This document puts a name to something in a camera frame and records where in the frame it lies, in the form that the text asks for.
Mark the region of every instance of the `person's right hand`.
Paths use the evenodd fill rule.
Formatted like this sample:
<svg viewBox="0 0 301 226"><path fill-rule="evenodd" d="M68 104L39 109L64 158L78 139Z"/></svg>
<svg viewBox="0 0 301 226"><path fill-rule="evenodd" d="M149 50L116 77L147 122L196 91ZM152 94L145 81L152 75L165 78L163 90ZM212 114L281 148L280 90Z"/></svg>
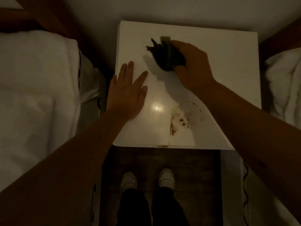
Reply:
<svg viewBox="0 0 301 226"><path fill-rule="evenodd" d="M186 60L185 67L173 67L186 89L198 94L216 82L212 76L208 56L204 51L181 41L173 40L170 43L182 53Z"/></svg>

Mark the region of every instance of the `shoe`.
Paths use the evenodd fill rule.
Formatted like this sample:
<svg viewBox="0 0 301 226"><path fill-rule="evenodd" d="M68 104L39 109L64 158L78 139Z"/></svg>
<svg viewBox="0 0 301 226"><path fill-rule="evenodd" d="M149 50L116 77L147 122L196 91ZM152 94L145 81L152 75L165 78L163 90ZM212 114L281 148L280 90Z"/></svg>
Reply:
<svg viewBox="0 0 301 226"><path fill-rule="evenodd" d="M134 188L137 189L137 178L132 172L125 172L121 179L121 193L127 189Z"/></svg>
<svg viewBox="0 0 301 226"><path fill-rule="evenodd" d="M172 170L169 168L163 168L159 174L159 187L168 187L175 190L175 178Z"/></svg>

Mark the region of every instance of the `leg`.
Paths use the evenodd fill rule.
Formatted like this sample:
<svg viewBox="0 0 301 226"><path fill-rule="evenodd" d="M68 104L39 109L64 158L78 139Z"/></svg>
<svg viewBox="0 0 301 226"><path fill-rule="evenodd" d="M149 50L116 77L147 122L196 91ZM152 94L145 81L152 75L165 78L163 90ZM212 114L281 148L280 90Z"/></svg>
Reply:
<svg viewBox="0 0 301 226"><path fill-rule="evenodd" d="M181 205L173 195L174 182L171 169L164 168L159 175L159 190L152 203L153 226L189 226Z"/></svg>
<svg viewBox="0 0 301 226"><path fill-rule="evenodd" d="M123 193L117 212L117 226L151 226L151 213L148 207L148 201L144 195L137 190L137 179L133 173L126 172L123 175L121 190Z"/></svg>

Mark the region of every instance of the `wall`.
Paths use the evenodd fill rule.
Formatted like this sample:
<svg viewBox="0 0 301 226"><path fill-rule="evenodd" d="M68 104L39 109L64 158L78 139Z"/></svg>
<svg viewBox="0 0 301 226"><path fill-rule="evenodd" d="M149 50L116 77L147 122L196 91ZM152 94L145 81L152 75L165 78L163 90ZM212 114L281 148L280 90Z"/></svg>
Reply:
<svg viewBox="0 0 301 226"><path fill-rule="evenodd" d="M64 0L114 68L120 20L255 31L259 41L301 16L301 0ZM14 0L0 7L20 8Z"/></svg>

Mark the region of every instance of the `wooden floor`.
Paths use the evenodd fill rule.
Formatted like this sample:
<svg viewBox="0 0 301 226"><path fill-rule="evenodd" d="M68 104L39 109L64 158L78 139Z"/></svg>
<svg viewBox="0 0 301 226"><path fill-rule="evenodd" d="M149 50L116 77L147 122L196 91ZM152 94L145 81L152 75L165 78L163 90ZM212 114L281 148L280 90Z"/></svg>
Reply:
<svg viewBox="0 0 301 226"><path fill-rule="evenodd" d="M222 225L219 151L112 147L102 168L100 223L115 226L124 172L132 171L151 206L158 175L170 167L175 198L191 226Z"/></svg>

